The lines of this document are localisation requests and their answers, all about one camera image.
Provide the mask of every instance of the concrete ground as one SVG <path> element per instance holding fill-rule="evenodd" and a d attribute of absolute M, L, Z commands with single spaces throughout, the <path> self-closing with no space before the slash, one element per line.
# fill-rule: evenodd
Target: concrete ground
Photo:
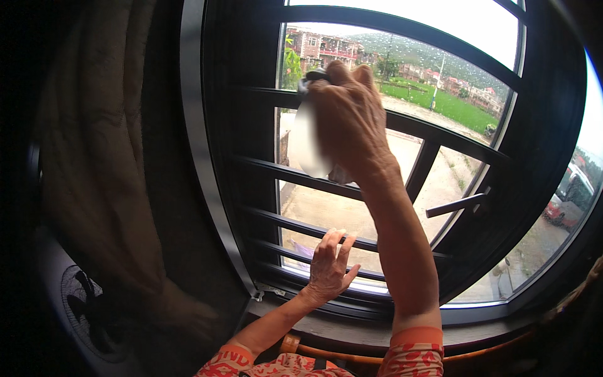
<path fill-rule="evenodd" d="M 383 101 L 384 107 L 387 109 L 417 116 L 485 144 L 488 143 L 480 134 L 440 114 L 397 98 L 384 96 Z M 294 117 L 294 112 L 281 114 L 280 135 L 292 129 Z M 406 181 L 422 140 L 396 131 L 387 131 L 390 149 L 396 156 L 402 170 L 402 177 Z M 289 165 L 300 169 L 294 156 L 289 154 L 288 157 Z M 478 160 L 445 147 L 440 148 L 434 165 L 414 203 L 414 209 L 429 240 L 432 240 L 439 232 L 448 215 L 427 219 L 425 210 L 460 199 L 479 165 Z M 356 232 L 360 237 L 377 239 L 373 219 L 364 202 L 292 183 L 281 182 L 280 188 L 281 214 L 283 216 L 325 228 L 345 228 L 348 233 Z M 454 301 L 483 302 L 499 300 L 501 297 L 508 296 L 513 289 L 517 288 L 548 260 L 550 255 L 563 243 L 567 234 L 566 230 L 547 223 L 542 217 L 539 218 L 507 256 L 509 266 L 506 263 L 503 263 L 503 266 L 499 264 L 501 267 L 495 271 L 496 275 L 493 272 L 485 275 Z M 283 246 L 291 250 L 295 250 L 294 242 L 311 249 L 319 242 L 319 239 L 288 229 L 282 229 L 282 238 Z M 289 260 L 289 262 L 298 267 L 307 267 L 295 261 Z M 365 270 L 382 271 L 379 256 L 373 252 L 352 249 L 349 264 L 356 263 L 360 263 Z"/>

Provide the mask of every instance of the orange patterned shirt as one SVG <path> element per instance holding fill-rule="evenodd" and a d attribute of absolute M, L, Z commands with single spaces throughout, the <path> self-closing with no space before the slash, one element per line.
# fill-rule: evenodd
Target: orange patterned shirt
<path fill-rule="evenodd" d="M 441 377 L 443 375 L 442 330 L 419 326 L 403 330 L 391 338 L 390 349 L 379 368 L 378 377 Z M 249 351 L 227 344 L 208 361 L 196 376 L 238 377 L 353 377 L 347 370 L 327 361 L 327 368 L 315 370 L 315 360 L 296 353 L 281 353 L 270 363 L 254 365 Z"/>

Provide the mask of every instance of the window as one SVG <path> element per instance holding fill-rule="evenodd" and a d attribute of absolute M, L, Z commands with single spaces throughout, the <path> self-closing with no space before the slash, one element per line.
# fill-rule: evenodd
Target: window
<path fill-rule="evenodd" d="M 505 8 L 488 0 L 443 1 L 435 12 L 419 3 L 391 9 L 380 1 L 346 2 L 352 7 L 289 3 L 259 3 L 232 16 L 232 29 L 223 35 L 203 34 L 207 145 L 194 144 L 196 125 L 187 119 L 191 147 L 210 151 L 197 170 L 213 175 L 219 188 L 219 205 L 210 211 L 223 221 L 218 233 L 232 231 L 225 246 L 243 281 L 290 297 L 307 282 L 311 253 L 325 228 L 342 226 L 359 233 L 350 262 L 359 261 L 363 270 L 323 310 L 377 320 L 391 315 L 374 224 L 359 188 L 308 176 L 290 153 L 299 78 L 341 60 L 352 69 L 373 68 L 387 110 L 388 142 L 431 240 L 441 302 L 450 302 L 442 310 L 480 312 L 481 303 L 495 303 L 512 311 L 524 293 L 537 297 L 538 282 L 580 236 L 599 192 L 583 169 L 585 154 L 575 153 L 586 100 L 582 46 L 559 22 L 523 24 L 549 17 L 552 6 L 530 4 L 526 17 L 522 1 L 501 2 Z M 478 14 L 475 21 L 458 22 L 469 11 Z M 208 31 L 226 20 L 213 16 L 205 18 Z M 265 43 L 223 48 L 241 35 Z M 320 47 L 294 49 L 290 41 L 304 36 L 320 36 Z M 530 59 L 524 66 L 525 55 Z M 241 56 L 250 59 L 242 63 Z M 539 96 L 531 95 L 535 88 Z M 204 193 L 211 183 L 206 177 L 200 179 Z M 557 226 L 543 220 L 547 203 L 582 214 L 572 218 L 568 210 Z"/>

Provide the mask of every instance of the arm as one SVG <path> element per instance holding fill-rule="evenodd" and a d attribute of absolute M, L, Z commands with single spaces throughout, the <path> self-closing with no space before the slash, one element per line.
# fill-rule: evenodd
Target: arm
<path fill-rule="evenodd" d="M 356 237 L 348 236 L 336 256 L 345 229 L 330 229 L 314 251 L 310 281 L 297 296 L 249 324 L 227 344 L 248 350 L 253 359 L 281 339 L 306 314 L 339 296 L 350 286 L 360 265 L 346 274 L 347 260 Z"/>
<path fill-rule="evenodd" d="M 337 61 L 327 73 L 332 84 L 318 80 L 308 86 L 318 139 L 323 151 L 360 186 L 373 216 L 381 266 L 395 305 L 393 333 L 414 326 L 440 328 L 435 263 L 387 144 L 385 111 L 373 73 L 368 66 L 350 73 Z"/>

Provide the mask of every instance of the sleeve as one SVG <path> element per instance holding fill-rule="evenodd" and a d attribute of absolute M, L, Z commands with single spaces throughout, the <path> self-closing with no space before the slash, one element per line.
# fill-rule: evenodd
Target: sleeve
<path fill-rule="evenodd" d="M 390 341 L 378 377 L 442 377 L 442 330 L 418 326 L 398 332 Z"/>
<path fill-rule="evenodd" d="M 226 344 L 197 372 L 195 377 L 237 377 L 253 367 L 251 353 L 243 347 Z"/>

